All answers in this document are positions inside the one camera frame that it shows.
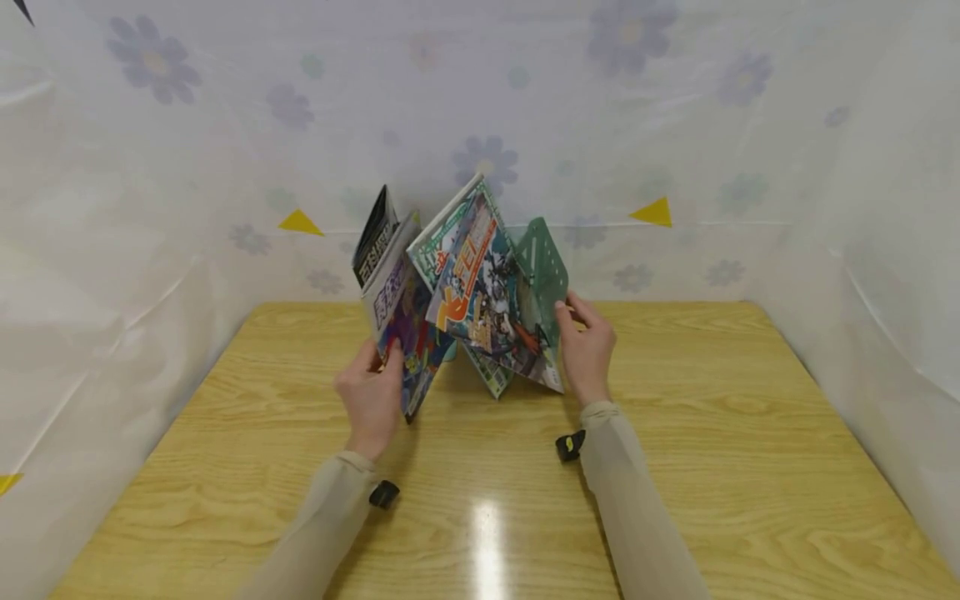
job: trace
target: white plastic sheet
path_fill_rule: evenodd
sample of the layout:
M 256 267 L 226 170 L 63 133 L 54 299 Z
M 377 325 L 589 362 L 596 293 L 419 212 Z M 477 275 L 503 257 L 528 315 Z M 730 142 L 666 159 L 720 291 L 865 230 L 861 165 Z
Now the white plastic sheet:
M 432 213 L 475 169 L 592 298 L 759 302 L 960 572 L 960 7 L 28 6 L 0 2 L 5 598 L 56 584 L 252 306 L 356 297 L 381 183 Z M 629 216 L 664 196 L 674 227 Z

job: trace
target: left hand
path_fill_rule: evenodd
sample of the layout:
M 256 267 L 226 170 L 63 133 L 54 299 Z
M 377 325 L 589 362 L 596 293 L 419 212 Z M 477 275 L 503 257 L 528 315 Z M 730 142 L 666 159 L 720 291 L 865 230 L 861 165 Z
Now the left hand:
M 350 450 L 375 463 L 394 438 L 400 421 L 403 350 L 394 342 L 383 365 L 376 342 L 368 338 L 346 369 L 333 378 L 350 420 Z

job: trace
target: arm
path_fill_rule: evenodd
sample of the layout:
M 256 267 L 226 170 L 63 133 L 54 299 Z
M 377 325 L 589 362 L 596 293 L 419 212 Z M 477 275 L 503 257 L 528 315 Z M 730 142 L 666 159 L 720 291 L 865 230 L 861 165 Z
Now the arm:
M 384 366 L 373 340 L 336 376 L 333 387 L 350 421 L 347 446 L 317 470 L 297 518 L 238 600 L 323 597 L 370 512 L 373 465 L 396 433 L 402 379 L 399 344 Z
M 343 451 L 317 470 L 306 500 L 239 600 L 321 598 L 370 511 L 373 463 Z
M 707 584 L 670 520 L 633 427 L 612 402 L 584 408 L 580 461 L 596 496 L 626 600 L 709 600 Z
M 613 328 L 573 292 L 567 302 L 557 302 L 556 314 L 566 378 L 587 431 L 580 461 L 596 496 L 623 597 L 708 600 L 707 585 L 660 500 L 634 429 L 606 400 Z

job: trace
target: yellow triangle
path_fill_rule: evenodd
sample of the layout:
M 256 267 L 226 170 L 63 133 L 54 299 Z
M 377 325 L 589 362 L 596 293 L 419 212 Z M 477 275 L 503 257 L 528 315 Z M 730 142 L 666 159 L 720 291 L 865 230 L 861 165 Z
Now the yellow triangle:
M 302 233 L 313 233 L 314 235 L 323 235 L 324 233 L 317 229 L 317 226 L 310 221 L 310 217 L 303 214 L 299 208 L 290 213 L 290 216 L 283 220 L 283 223 L 277 227 L 287 229 L 288 231 L 300 231 Z
M 13 475 L 0 475 L 0 495 L 7 493 L 20 481 L 23 473 L 14 473 Z
M 673 227 L 673 222 L 670 220 L 670 204 L 667 202 L 666 196 L 653 204 L 644 206 L 637 212 L 630 213 L 630 216 L 638 221 L 646 221 L 661 227 Z

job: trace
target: comic magazine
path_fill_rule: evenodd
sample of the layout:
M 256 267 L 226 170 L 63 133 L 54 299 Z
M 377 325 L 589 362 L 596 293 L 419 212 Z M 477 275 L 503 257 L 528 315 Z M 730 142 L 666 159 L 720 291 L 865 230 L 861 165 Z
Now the comic magazine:
M 483 176 L 478 174 L 407 248 L 410 259 L 431 291 L 437 286 L 437 281 L 444 270 L 450 250 L 457 240 L 460 223 L 473 201 L 473 196 L 480 193 L 480 190 L 483 190 L 482 193 L 488 193 L 486 184 L 483 182 Z M 468 345 L 464 345 L 464 351 L 477 372 L 483 377 L 487 389 L 490 390 L 494 398 L 499 399 L 513 379 L 513 372 L 501 367 L 490 358 L 478 354 L 475 349 Z
M 370 218 L 360 235 L 360 241 L 357 243 L 356 250 L 353 251 L 353 260 L 350 266 L 353 269 L 353 275 L 356 276 L 360 288 L 367 285 L 367 281 L 373 274 L 373 270 L 380 264 L 380 258 L 387 250 L 387 245 L 394 237 L 394 232 L 399 225 L 396 218 L 394 203 L 391 202 L 390 192 L 387 186 L 380 188 L 380 194 L 373 204 Z
M 471 195 L 427 321 L 497 364 L 563 391 L 540 311 L 486 185 Z
M 418 276 L 405 251 L 418 230 L 417 213 L 407 215 L 361 293 L 380 356 L 386 356 L 395 339 L 400 341 L 403 349 L 401 408 L 407 422 L 417 414 L 437 369 L 454 342 L 452 337 L 425 319 L 432 292 Z

